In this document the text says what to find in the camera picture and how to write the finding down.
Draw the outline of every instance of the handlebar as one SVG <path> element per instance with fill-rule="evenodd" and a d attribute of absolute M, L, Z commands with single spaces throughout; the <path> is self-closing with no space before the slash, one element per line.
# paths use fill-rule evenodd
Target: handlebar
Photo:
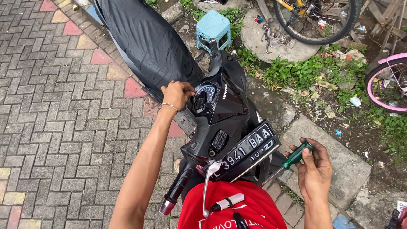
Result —
<path fill-rule="evenodd" d="M 167 194 L 161 200 L 160 213 L 167 216 L 175 207 L 182 190 L 186 186 L 189 178 L 194 172 L 197 162 L 193 160 L 187 160 L 183 168 L 179 170 L 177 177 L 168 190 Z"/>
<path fill-rule="evenodd" d="M 213 55 L 213 53 L 218 51 L 218 43 L 216 42 L 216 40 L 214 38 L 209 39 L 209 48 L 210 48 L 211 56 Z"/>

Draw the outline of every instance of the person's hand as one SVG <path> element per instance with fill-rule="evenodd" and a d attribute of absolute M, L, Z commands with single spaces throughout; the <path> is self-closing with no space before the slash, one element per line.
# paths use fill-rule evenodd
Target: person's hand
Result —
<path fill-rule="evenodd" d="M 189 97 L 195 95 L 195 89 L 186 82 L 171 81 L 168 87 L 162 86 L 161 91 L 164 94 L 163 103 L 173 105 L 178 111 L 184 108 Z"/>
<path fill-rule="evenodd" d="M 300 138 L 301 142 L 309 142 L 314 146 L 313 154 L 308 148 L 302 149 L 304 164 L 295 164 L 298 168 L 298 185 L 305 204 L 328 202 L 328 192 L 331 182 L 332 166 L 326 148 L 314 139 Z"/>

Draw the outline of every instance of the green screwdriver handle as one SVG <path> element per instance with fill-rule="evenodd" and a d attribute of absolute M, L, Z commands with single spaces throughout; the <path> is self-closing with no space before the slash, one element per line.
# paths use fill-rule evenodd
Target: green screwdriver handle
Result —
<path fill-rule="evenodd" d="M 307 147 L 309 151 L 314 149 L 314 146 L 309 144 L 307 141 L 303 142 L 294 152 L 290 154 L 286 161 L 283 161 L 281 167 L 288 170 L 292 164 L 298 163 L 302 160 L 302 149 Z"/>

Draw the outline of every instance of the bicycle wheel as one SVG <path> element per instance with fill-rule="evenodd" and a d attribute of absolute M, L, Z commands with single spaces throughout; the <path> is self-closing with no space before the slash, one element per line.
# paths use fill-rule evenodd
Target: bicycle wheel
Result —
<path fill-rule="evenodd" d="M 407 57 L 385 62 L 365 78 L 366 96 L 387 111 L 407 114 Z"/>
<path fill-rule="evenodd" d="M 297 0 L 283 1 L 299 9 Z M 313 45 L 331 44 L 345 37 L 355 25 L 362 5 L 361 0 L 349 0 L 346 4 L 335 0 L 302 0 L 302 3 L 303 10 L 285 31 L 296 40 Z M 275 0 L 274 11 L 284 28 L 292 12 Z"/>

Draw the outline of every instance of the red t-shirt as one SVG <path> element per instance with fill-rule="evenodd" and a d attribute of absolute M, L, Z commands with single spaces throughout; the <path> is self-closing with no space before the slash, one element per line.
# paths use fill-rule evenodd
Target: red t-shirt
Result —
<path fill-rule="evenodd" d="M 179 216 L 178 229 L 235 229 L 236 223 L 231 208 L 212 212 L 208 218 L 202 214 L 203 183 L 192 188 L 184 201 Z M 237 193 L 245 200 L 233 205 L 234 211 L 242 215 L 250 229 L 287 229 L 276 204 L 270 195 L 257 185 L 247 181 L 228 183 L 209 182 L 206 194 L 206 209 L 216 202 Z"/>

